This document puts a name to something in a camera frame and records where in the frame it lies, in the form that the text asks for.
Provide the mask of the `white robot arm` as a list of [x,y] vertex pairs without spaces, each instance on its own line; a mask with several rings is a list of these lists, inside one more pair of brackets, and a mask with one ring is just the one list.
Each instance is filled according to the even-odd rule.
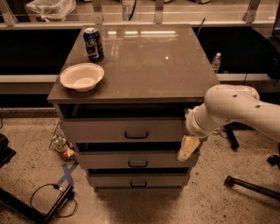
[[249,86],[215,85],[204,96],[204,102],[185,109],[185,133],[178,161],[186,161],[219,126],[233,122],[246,124],[280,142],[280,106],[260,100]]

